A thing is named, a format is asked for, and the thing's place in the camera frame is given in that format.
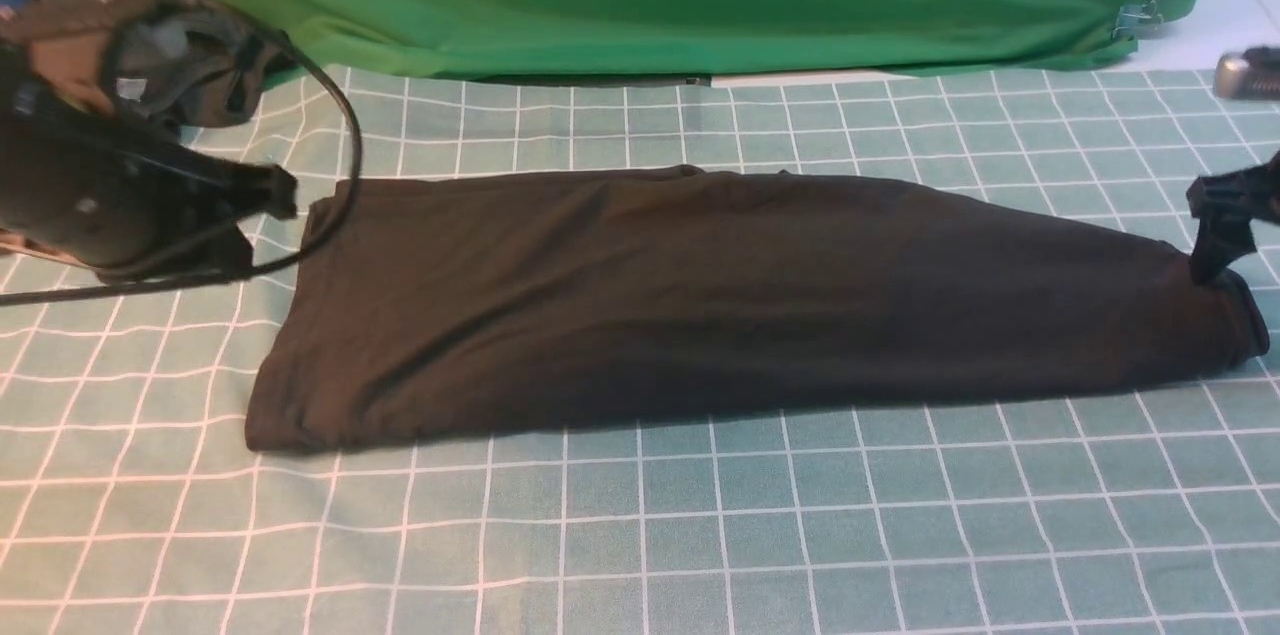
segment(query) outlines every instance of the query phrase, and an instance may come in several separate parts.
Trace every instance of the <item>gray object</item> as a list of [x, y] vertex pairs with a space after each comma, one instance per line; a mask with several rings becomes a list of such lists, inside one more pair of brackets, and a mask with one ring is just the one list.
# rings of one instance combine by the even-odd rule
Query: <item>gray object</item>
[[1280, 102], [1280, 47], [1226, 52], [1217, 61], [1213, 93], [1221, 99]]

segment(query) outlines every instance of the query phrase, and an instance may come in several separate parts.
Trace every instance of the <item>black sleeve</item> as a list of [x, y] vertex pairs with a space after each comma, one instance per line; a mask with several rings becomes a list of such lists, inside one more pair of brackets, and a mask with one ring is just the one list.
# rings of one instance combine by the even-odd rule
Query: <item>black sleeve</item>
[[1167, 243], [905, 181], [366, 186], [298, 271], [253, 451], [1110, 394], [1270, 347], [1234, 271], [1197, 287]]

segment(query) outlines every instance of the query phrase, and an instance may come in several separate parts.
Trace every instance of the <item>dark gray cloth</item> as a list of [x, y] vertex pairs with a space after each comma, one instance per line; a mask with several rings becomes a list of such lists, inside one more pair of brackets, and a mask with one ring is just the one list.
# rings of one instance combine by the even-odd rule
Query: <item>dark gray cloth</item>
[[1270, 347], [1233, 271], [1199, 288], [1156, 239], [905, 181], [672, 166], [361, 192], [300, 268], [253, 451], [1115, 393]]

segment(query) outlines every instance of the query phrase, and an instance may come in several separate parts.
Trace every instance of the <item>black cable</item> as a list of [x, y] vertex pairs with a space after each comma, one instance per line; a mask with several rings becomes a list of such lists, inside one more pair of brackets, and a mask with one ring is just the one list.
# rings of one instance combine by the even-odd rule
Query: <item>black cable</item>
[[46, 291], [36, 293], [12, 293], [0, 294], [0, 307], [10, 306], [24, 306], [24, 303], [56, 303], [56, 302], [76, 302], [87, 300], [100, 300], [100, 298], [113, 298], [122, 296], [141, 296], [151, 293], [164, 293], [172, 291], [188, 291], [193, 288], [205, 288], [210, 285], [229, 285], [232, 283], [239, 283], [239, 280], [251, 280], [253, 278], [261, 278], [261, 275], [270, 275], [271, 271], [280, 271], [287, 268], [302, 262], [306, 257], [311, 257], [320, 248], [333, 239], [338, 229], [343, 227], [347, 216], [351, 215], [352, 207], [356, 205], [356, 197], [360, 189], [360, 178], [364, 172], [364, 134], [360, 132], [360, 122], [356, 117], [355, 108], [351, 106], [346, 93], [338, 87], [338, 83], [323, 67], [317, 65], [315, 60], [307, 58], [305, 52], [297, 49], [288, 38], [280, 37], [274, 29], [268, 28], [252, 19], [252, 17], [243, 14], [243, 12], [237, 12], [230, 9], [225, 3], [211, 1], [211, 0], [193, 0], [202, 6], [210, 6], [211, 9], [229, 12], [233, 15], [241, 17], [241, 19], [247, 20], [247, 23], [255, 26], [259, 29], [257, 35], [265, 41], [273, 44], [278, 47], [280, 52], [284, 52], [302, 69], [306, 70], [308, 76], [315, 78], [325, 92], [334, 99], [343, 118], [347, 120], [347, 125], [351, 131], [351, 170], [348, 174], [347, 195], [339, 202], [337, 210], [325, 221], [316, 234], [306, 239], [297, 252], [279, 257], [270, 262], [261, 262], [261, 265], [251, 266], [243, 271], [219, 271], [218, 274], [201, 274], [201, 275], [178, 275], [165, 280], [138, 280], [138, 283], [120, 283], [113, 285], [93, 285], [88, 288], [74, 288], [68, 291]]

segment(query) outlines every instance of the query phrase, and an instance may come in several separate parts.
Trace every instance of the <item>white floor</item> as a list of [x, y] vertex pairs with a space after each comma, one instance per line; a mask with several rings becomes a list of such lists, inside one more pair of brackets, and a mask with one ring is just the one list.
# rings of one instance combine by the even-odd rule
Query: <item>white floor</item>
[[[1117, 70], [1206, 70], [1222, 52], [1254, 44], [1280, 46], [1280, 0], [1198, 0], [1196, 10], [1143, 38], [1139, 52]], [[883, 79], [873, 70], [828, 70], [786, 76], [718, 78], [717, 84], [805, 84]]]

